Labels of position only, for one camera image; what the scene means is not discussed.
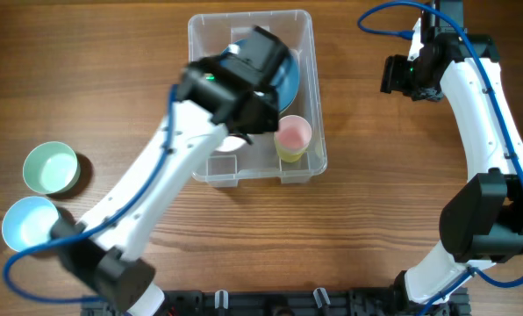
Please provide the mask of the yellow plastic cup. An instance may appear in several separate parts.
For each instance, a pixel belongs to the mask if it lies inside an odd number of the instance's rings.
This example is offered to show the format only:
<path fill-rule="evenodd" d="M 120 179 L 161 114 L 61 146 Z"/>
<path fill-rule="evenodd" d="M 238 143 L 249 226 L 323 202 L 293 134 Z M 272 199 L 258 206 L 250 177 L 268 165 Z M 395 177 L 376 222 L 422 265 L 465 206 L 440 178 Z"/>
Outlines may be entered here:
<path fill-rule="evenodd" d="M 277 152 L 279 158 L 283 162 L 287 162 L 287 163 L 293 163 L 293 162 L 299 161 L 301 159 L 301 157 L 303 156 L 303 154 L 305 153 L 305 151 L 306 151 L 305 148 L 295 151 L 295 152 L 288 151 L 286 148 L 282 148 L 282 147 L 278 147 L 276 149 L 276 152 Z"/>

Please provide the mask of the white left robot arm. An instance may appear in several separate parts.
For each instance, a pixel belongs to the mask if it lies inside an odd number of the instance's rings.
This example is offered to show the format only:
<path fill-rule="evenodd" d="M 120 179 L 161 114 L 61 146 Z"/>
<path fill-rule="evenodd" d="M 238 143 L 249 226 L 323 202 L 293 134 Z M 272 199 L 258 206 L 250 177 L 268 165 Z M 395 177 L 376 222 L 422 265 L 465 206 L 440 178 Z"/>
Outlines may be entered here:
<path fill-rule="evenodd" d="M 62 266 L 117 312 L 153 315 L 164 301 L 155 269 L 142 260 L 162 214 L 191 174 L 229 135 L 247 138 L 278 127 L 277 86 L 290 61 L 236 54 L 193 61 L 168 97 L 168 113 L 138 159 L 110 193 L 75 224 L 50 229 Z"/>

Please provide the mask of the light blue bowl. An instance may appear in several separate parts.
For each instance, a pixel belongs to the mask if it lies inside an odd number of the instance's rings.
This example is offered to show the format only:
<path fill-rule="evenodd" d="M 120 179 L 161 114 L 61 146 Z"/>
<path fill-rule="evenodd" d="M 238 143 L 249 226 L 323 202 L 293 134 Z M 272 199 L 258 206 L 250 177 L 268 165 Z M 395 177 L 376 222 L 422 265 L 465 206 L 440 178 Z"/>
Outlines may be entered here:
<path fill-rule="evenodd" d="M 47 243 L 59 218 L 60 213 L 51 201 L 44 197 L 24 197 L 5 213 L 1 229 L 4 242 L 16 252 Z"/>

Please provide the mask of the pink plastic bowl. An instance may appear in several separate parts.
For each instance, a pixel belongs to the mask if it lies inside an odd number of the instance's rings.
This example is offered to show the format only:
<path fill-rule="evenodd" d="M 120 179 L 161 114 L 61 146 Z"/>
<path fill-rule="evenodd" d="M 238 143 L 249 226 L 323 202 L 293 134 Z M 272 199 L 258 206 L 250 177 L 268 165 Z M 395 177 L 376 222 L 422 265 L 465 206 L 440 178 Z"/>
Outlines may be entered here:
<path fill-rule="evenodd" d="M 240 148 L 244 147 L 246 144 L 247 144 L 247 142 L 240 137 L 228 136 L 216 148 L 216 151 L 221 152 L 221 153 L 230 153 L 230 152 L 239 150 Z"/>

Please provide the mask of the pale green plastic cup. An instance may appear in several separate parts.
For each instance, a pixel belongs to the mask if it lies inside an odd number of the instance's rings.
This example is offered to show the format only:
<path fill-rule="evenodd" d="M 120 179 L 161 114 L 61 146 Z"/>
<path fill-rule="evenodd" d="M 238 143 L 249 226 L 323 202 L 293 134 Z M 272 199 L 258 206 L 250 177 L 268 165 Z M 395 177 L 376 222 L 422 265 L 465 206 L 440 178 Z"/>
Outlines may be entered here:
<path fill-rule="evenodd" d="M 291 149 L 289 147 L 285 147 L 281 143 L 276 143 L 276 151 L 279 156 L 296 156 L 296 155 L 302 155 L 308 147 L 301 147 L 298 149 Z"/>

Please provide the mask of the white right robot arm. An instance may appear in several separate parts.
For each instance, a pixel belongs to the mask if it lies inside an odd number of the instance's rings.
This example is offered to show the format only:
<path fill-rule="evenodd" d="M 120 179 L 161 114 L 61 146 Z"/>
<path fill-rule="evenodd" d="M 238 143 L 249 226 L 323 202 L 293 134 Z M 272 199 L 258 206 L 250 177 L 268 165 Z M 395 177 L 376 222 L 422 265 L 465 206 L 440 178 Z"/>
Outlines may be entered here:
<path fill-rule="evenodd" d="M 441 212 L 440 239 L 397 288 L 414 305 L 437 305 L 474 274 L 523 255 L 523 142 L 505 99 L 495 44 L 445 30 L 403 32 L 408 55 L 385 62 L 381 90 L 414 101 L 446 98 L 468 179 Z"/>

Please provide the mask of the pink plastic cup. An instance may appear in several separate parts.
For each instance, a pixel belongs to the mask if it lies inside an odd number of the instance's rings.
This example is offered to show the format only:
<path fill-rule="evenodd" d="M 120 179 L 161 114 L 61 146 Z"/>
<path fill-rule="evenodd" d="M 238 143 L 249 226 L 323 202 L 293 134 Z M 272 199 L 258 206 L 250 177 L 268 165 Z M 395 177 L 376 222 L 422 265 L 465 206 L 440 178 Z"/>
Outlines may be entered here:
<path fill-rule="evenodd" d="M 289 115 L 279 120 L 278 130 L 274 133 L 275 142 L 291 149 L 308 147 L 312 139 L 312 127 L 298 115 Z"/>

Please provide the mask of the mint green bowl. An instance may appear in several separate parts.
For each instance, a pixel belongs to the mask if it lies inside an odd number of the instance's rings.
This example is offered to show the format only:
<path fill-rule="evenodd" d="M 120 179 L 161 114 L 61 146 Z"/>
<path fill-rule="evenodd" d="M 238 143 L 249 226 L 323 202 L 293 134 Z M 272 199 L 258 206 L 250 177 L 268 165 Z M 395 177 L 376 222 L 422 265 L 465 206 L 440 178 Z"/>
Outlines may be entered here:
<path fill-rule="evenodd" d="M 38 145 L 25 158 L 23 179 L 31 190 L 44 195 L 72 189 L 81 174 L 76 152 L 60 141 Z"/>

